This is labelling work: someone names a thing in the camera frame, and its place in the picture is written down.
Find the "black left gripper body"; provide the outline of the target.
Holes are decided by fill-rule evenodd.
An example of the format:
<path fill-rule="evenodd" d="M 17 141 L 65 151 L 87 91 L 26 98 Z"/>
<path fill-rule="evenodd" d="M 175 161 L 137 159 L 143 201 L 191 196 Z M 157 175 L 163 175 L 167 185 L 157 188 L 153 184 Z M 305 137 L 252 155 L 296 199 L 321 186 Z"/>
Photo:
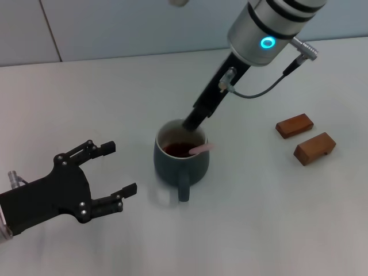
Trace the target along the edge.
<path fill-rule="evenodd" d="M 82 169 L 66 155 L 45 177 L 1 194 L 1 211 L 14 236 L 61 214 L 91 220 L 91 192 Z"/>

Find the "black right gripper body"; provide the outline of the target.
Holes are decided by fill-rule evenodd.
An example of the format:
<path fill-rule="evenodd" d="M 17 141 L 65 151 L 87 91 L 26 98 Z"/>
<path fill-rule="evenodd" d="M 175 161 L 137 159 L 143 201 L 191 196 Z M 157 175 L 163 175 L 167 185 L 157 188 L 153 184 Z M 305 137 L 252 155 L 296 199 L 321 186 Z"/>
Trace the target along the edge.
<path fill-rule="evenodd" d="M 234 86 L 250 67 L 250 65 L 238 59 L 235 54 L 230 53 L 196 100 L 193 106 L 195 110 L 202 109 L 205 111 L 206 116 L 210 117 L 227 94 L 227 91 L 221 92 L 219 88 L 219 81 L 224 74 L 231 68 L 235 69 L 236 74 L 231 80 L 231 85 Z"/>

